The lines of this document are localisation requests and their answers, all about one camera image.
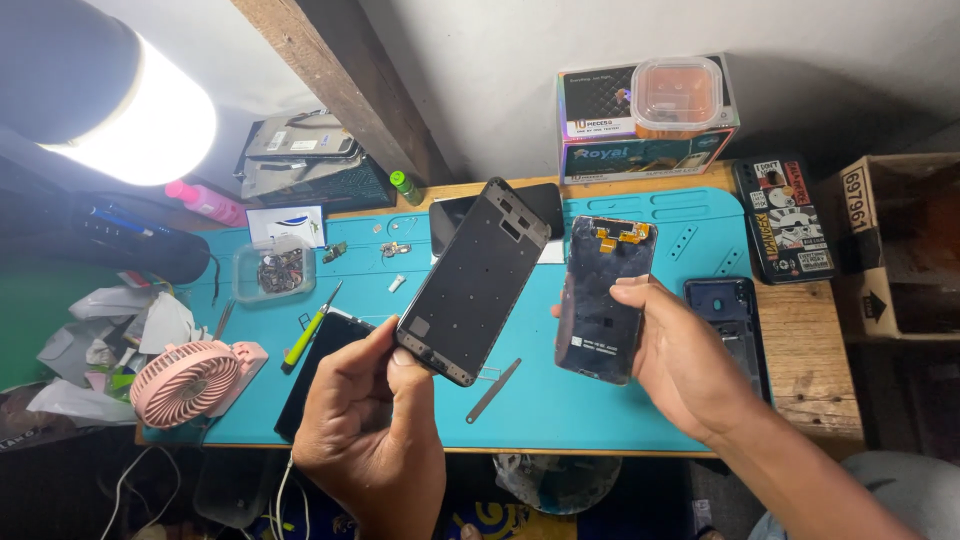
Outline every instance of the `cardboard box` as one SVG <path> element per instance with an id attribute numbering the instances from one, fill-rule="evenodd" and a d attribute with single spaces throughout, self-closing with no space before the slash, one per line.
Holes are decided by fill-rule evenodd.
<path id="1" fill-rule="evenodd" d="M 810 191 L 844 334 L 960 340 L 960 153 L 867 156 Z"/>
<path id="2" fill-rule="evenodd" d="M 636 136 L 627 97 L 636 64 L 557 76 L 561 184 L 701 174 L 740 125 L 723 53 L 703 55 L 723 71 L 724 108 L 713 129 L 688 140 Z"/>

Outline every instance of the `left hand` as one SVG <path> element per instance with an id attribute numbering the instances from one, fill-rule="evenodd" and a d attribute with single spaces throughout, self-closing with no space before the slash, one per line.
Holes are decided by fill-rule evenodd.
<path id="1" fill-rule="evenodd" d="M 424 540 L 444 498 L 444 448 L 433 378 L 395 348 L 396 322 L 320 361 L 293 458 L 357 520 L 361 537 Z"/>

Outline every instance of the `white plastic piece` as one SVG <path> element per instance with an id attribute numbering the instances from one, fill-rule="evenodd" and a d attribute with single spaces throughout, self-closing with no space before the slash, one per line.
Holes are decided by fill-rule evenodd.
<path id="1" fill-rule="evenodd" d="M 396 278 L 394 278 L 394 282 L 390 284 L 390 287 L 388 287 L 387 290 L 389 290 L 390 292 L 396 292 L 396 288 L 399 287 L 400 284 L 405 281 L 407 281 L 406 278 L 397 274 Z"/>

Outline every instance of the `green screwdriver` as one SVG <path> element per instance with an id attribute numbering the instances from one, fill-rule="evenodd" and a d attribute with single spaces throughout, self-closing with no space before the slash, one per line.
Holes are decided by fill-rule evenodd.
<path id="1" fill-rule="evenodd" d="M 310 338 L 313 337 L 313 334 L 317 332 L 317 327 L 320 325 L 320 321 L 324 319 L 324 315 L 330 311 L 330 303 L 333 302 L 333 297 L 337 296 L 337 291 L 340 290 L 340 285 L 342 284 L 344 284 L 343 280 L 340 280 L 340 282 L 337 283 L 337 288 L 333 289 L 333 293 L 330 294 L 330 298 L 327 298 L 326 302 L 320 306 L 320 309 L 317 310 L 317 314 L 313 316 L 313 320 L 310 321 L 310 324 L 307 325 L 306 330 L 304 330 L 303 334 L 300 335 L 300 339 L 298 339 L 297 343 L 295 343 L 293 348 L 290 349 L 290 353 L 287 354 L 287 357 L 283 359 L 283 363 L 280 364 L 280 369 L 283 370 L 283 373 L 290 375 L 294 371 L 294 368 L 297 367 L 297 362 L 299 362 L 300 357 L 303 356 L 303 351 L 310 343 Z"/>

